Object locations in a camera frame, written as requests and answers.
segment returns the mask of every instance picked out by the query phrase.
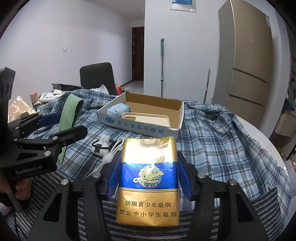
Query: blue tissue packet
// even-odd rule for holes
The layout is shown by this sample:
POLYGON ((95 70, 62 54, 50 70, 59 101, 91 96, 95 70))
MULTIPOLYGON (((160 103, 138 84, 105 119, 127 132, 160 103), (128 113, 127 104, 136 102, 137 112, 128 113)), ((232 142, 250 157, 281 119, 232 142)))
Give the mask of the blue tissue packet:
POLYGON ((111 106, 107 110, 107 115, 121 117, 123 113, 129 112, 130 109, 131 108, 128 105, 126 105, 124 103, 119 103, 119 104, 111 106))

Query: plaid shirt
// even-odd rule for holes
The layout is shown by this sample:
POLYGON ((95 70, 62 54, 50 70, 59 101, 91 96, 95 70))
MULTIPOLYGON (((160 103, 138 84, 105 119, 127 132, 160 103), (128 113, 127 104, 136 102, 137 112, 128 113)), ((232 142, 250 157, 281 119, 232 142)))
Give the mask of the plaid shirt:
MULTIPOLYGON (((60 172, 79 181, 101 162, 101 158, 91 153, 91 144, 102 134, 110 135, 111 140, 146 136, 101 124, 97 110, 115 97, 97 91, 67 92, 42 106, 39 112, 61 112, 70 93, 84 100, 81 115, 75 125, 84 125, 88 129, 88 135, 67 147, 63 165, 58 162, 58 168, 60 172)), ((290 182, 285 171, 248 135, 234 114, 220 105, 193 101, 184 103, 184 121, 177 138, 177 150, 183 153, 187 162, 194 164, 199 172, 213 180, 227 182, 235 179, 250 200, 277 188, 280 206, 278 211, 284 223, 290 206, 290 182)), ((35 131, 29 138, 47 139, 56 132, 57 125, 54 125, 35 131)), ((188 201, 180 190, 180 211, 192 209, 194 202, 188 201)))

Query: dark brown door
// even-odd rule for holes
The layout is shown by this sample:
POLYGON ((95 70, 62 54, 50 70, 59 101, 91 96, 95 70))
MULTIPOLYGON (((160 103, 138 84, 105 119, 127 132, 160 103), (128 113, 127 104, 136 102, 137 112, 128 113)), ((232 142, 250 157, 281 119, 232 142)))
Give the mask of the dark brown door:
POLYGON ((133 81, 144 80, 144 27, 132 28, 133 81))

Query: black tag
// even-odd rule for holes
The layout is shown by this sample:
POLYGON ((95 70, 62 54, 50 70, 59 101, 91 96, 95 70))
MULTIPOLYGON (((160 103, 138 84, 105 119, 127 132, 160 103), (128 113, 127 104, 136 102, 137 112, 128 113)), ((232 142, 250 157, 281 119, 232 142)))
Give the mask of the black tag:
POLYGON ((95 147, 94 147, 94 152, 97 152, 99 153, 100 152, 100 149, 101 149, 101 144, 96 144, 95 147))

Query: tiled floor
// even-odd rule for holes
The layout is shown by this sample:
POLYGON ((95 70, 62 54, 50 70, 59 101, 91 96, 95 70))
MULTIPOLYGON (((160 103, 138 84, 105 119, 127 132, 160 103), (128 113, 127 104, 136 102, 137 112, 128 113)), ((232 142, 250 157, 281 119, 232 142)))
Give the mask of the tiled floor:
POLYGON ((144 81, 131 81, 122 85, 125 91, 129 91, 134 94, 144 94, 144 81))

